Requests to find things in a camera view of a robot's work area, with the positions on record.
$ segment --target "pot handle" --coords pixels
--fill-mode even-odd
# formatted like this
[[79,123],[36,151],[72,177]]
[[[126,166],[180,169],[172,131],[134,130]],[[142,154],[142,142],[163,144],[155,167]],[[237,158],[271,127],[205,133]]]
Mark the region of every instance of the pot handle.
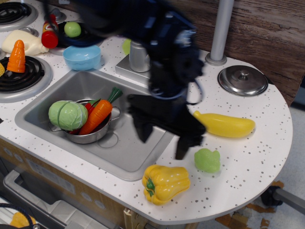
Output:
[[113,108],[116,108],[116,109],[118,109],[118,110],[119,110],[119,116],[118,116],[118,117],[113,118],[112,120],[110,120],[110,122],[112,122],[113,120],[118,119],[118,118],[121,116],[121,110],[120,110],[120,108],[118,108],[117,106],[114,106]]
[[60,131],[63,131],[63,130],[60,129],[59,127],[53,125],[51,122],[48,123],[48,127],[49,127],[49,130],[51,130],[52,132],[60,132]]

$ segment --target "oven door handle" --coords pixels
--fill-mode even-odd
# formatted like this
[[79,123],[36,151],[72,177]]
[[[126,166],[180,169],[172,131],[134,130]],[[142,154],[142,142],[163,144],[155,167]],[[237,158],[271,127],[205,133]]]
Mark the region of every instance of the oven door handle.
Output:
[[38,198],[28,190],[24,189],[16,183],[20,177],[20,173],[12,170],[3,180],[5,188],[19,199],[26,202],[31,208],[36,209],[53,221],[66,229],[107,229],[104,225],[97,222],[93,218],[79,211],[74,206],[68,204],[63,200],[58,200],[53,204],[48,204],[42,199]]

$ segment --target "ketchup bottle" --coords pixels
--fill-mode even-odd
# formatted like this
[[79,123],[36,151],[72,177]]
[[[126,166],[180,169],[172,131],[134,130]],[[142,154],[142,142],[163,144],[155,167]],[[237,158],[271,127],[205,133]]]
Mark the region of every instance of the ketchup bottle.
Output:
[[43,24],[41,43],[48,49],[53,49],[58,45],[58,37],[55,31],[58,31],[58,24],[54,14],[50,15],[51,23],[46,21]]

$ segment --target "blue bowl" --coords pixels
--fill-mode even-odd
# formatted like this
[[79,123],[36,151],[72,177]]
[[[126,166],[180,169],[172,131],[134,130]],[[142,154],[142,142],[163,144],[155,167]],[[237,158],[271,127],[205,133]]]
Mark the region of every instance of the blue bowl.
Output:
[[86,71],[96,67],[101,62],[101,49],[96,46],[66,48],[62,56],[67,66],[73,70]]

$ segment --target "metal pot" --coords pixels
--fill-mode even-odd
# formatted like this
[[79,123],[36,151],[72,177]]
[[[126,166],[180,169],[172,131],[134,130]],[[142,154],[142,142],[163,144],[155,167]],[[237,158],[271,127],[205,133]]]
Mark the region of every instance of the metal pot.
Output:
[[[77,103],[80,104],[86,104],[87,102],[89,102],[91,99],[82,99],[82,100],[78,100],[76,101]],[[116,108],[119,110],[119,116],[116,118],[111,119],[112,114],[110,113],[105,119],[104,121],[102,121],[94,130],[92,133],[88,134],[88,135],[72,135],[69,134],[68,131],[66,130],[52,130],[52,128],[50,127],[50,130],[53,132],[58,132],[58,131],[63,131],[64,134],[66,135],[67,139],[69,139],[72,142],[75,143],[79,143],[79,144],[89,144],[92,142],[96,142],[98,140],[100,140],[102,137],[104,137],[106,135],[106,133],[108,132],[109,126],[110,126],[110,122],[112,122],[113,120],[116,120],[120,117],[121,115],[121,110],[117,107],[114,106],[113,108]]]

